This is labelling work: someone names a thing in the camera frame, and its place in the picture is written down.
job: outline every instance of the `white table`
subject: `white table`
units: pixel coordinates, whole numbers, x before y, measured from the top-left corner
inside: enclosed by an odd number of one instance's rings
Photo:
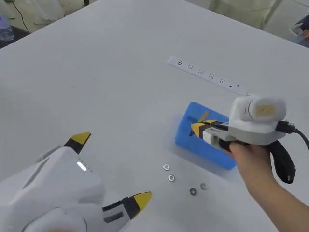
[[[249,92],[283,95],[287,118],[309,136],[307,49],[183,0],[102,0],[0,50],[0,176],[90,131],[82,156],[102,175],[106,204],[153,192],[126,231],[276,231],[237,169],[182,159],[200,161],[174,144],[189,102],[227,115],[236,94],[167,65],[171,55]],[[288,189],[308,203],[305,144],[297,135],[282,143],[297,167]]]

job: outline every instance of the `white plastic casing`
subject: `white plastic casing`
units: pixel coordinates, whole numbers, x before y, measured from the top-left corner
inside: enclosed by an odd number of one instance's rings
[[[81,162],[84,171],[77,162]],[[0,231],[20,232],[43,214],[64,206],[102,206],[104,186],[70,147],[0,183]]]
[[[258,110],[270,109],[258,114]],[[286,104],[281,98],[261,98],[257,95],[238,97],[234,100],[229,117],[229,127],[241,131],[268,134],[275,131],[278,121],[286,115]]]

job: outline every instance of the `metal washer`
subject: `metal washer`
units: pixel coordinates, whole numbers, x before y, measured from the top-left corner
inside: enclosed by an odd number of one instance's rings
[[[164,165],[163,165],[163,169],[164,169],[165,171],[168,171],[168,170],[170,170],[170,166],[169,166],[168,164],[164,164]]]
[[[170,182],[174,182],[175,181],[175,176],[174,175],[169,175],[168,177]]]
[[[195,196],[197,194],[197,190],[195,188],[190,188],[190,194]]]
[[[201,190],[206,190],[207,189],[207,186],[206,186],[205,183],[201,183],[200,187],[201,187]]]

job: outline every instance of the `blue object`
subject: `blue object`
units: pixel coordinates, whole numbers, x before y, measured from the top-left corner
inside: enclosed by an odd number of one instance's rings
[[[220,122],[228,122],[228,117],[193,101],[189,104],[178,127],[176,144],[230,170],[236,166],[236,162],[224,151],[212,147],[204,140],[197,138],[195,134],[189,136],[191,132],[191,124],[197,123],[205,111],[208,111],[209,113],[206,120],[214,119]]]

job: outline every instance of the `finger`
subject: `finger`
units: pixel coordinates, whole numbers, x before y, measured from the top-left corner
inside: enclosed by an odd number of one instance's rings
[[[239,143],[231,143],[230,150],[233,153],[233,156],[236,156],[238,154],[248,153],[248,148],[246,148],[245,146]]]
[[[235,159],[232,152],[229,152],[229,151],[227,151],[227,150],[223,150],[223,151],[224,151],[228,156],[230,156],[230,157],[232,157],[233,159]]]

